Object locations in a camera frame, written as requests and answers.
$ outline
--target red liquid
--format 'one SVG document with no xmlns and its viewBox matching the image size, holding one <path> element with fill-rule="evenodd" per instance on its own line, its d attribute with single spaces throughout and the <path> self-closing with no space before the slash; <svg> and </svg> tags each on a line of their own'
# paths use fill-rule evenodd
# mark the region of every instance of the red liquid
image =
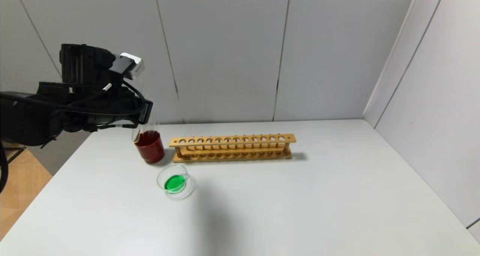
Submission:
<svg viewBox="0 0 480 256">
<path fill-rule="evenodd" d="M 139 141 L 135 145 L 142 158 L 149 164 L 159 162 L 165 156 L 160 133 L 157 131 L 146 131 L 140 134 Z"/>
</svg>

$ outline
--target glass beaker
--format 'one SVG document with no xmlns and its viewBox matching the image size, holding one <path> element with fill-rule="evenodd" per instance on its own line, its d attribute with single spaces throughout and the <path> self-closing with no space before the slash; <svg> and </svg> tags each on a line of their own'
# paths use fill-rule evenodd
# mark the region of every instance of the glass beaker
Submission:
<svg viewBox="0 0 480 256">
<path fill-rule="evenodd" d="M 156 184 L 172 199 L 183 199 L 192 192 L 192 179 L 180 164 L 165 167 L 157 176 Z"/>
</svg>

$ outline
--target green liquid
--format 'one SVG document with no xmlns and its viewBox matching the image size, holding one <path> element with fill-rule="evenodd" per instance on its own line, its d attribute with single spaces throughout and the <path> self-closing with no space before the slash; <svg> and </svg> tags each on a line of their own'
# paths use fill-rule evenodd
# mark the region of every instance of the green liquid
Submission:
<svg viewBox="0 0 480 256">
<path fill-rule="evenodd" d="M 185 177 L 181 175 L 174 175 L 165 182 L 165 189 L 171 194 L 179 193 L 184 187 Z"/>
</svg>

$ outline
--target wooden floor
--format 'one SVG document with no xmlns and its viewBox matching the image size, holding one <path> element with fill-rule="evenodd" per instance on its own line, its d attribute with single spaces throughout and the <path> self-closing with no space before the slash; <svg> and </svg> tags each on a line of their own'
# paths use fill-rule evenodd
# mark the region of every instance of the wooden floor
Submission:
<svg viewBox="0 0 480 256">
<path fill-rule="evenodd" d="M 15 151 L 8 151 L 11 157 Z M 25 209 L 52 178 L 26 149 L 9 165 L 9 177 L 0 194 L 0 239 L 7 234 Z"/>
</svg>

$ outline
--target test tube rack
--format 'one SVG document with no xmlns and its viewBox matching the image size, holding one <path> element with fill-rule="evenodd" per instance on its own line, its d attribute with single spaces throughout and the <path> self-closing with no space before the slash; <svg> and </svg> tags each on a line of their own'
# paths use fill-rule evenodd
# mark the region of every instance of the test tube rack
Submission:
<svg viewBox="0 0 480 256">
<path fill-rule="evenodd" d="M 292 158 L 293 134 L 260 134 L 172 138 L 173 162 L 213 162 Z"/>
</svg>

